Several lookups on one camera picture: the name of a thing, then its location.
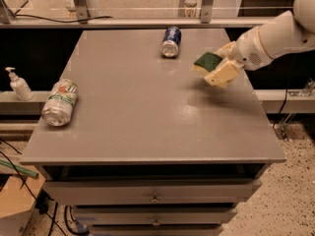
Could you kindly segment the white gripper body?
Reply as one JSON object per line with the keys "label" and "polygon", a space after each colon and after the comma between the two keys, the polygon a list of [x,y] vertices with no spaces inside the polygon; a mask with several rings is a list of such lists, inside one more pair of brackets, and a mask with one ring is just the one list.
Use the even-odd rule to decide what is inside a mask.
{"label": "white gripper body", "polygon": [[233,58],[248,71],[256,71],[272,63],[273,59],[263,47],[259,27],[250,29],[236,40]]}

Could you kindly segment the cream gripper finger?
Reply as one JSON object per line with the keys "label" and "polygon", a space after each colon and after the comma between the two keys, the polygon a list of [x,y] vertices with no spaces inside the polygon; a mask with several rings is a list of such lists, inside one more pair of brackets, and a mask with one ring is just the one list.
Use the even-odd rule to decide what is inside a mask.
{"label": "cream gripper finger", "polygon": [[238,77],[240,70],[241,65],[238,62],[224,58],[204,79],[213,87],[226,88]]}
{"label": "cream gripper finger", "polygon": [[236,42],[232,41],[224,45],[223,47],[219,48],[218,50],[216,50],[215,54],[218,55],[222,59],[224,58],[233,59],[234,58],[233,50],[234,50],[235,44]]}

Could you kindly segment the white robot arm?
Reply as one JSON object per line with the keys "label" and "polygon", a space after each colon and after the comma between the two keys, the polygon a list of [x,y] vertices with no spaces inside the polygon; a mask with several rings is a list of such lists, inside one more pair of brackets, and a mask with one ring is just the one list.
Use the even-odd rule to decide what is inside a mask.
{"label": "white robot arm", "polygon": [[292,12],[285,11],[217,50],[222,60],[204,79],[211,86],[226,87],[241,70],[256,71],[286,54],[314,49],[315,0],[294,0]]}

